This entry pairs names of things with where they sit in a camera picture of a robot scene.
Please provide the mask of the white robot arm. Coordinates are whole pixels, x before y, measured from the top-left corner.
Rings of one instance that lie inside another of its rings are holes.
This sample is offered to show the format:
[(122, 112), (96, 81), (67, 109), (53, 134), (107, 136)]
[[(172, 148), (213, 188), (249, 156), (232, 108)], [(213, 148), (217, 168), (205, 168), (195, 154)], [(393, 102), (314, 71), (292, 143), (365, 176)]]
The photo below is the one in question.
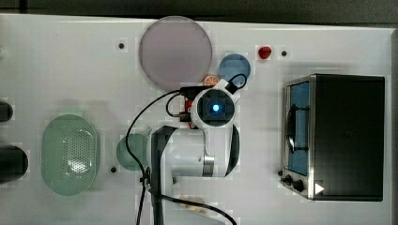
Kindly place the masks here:
[(221, 80), (215, 86), (189, 87), (194, 94), (188, 127), (163, 126), (148, 141), (151, 225), (224, 225), (214, 217), (193, 213), (174, 196), (178, 176), (227, 176), (237, 165), (239, 133), (234, 125), (239, 87)]

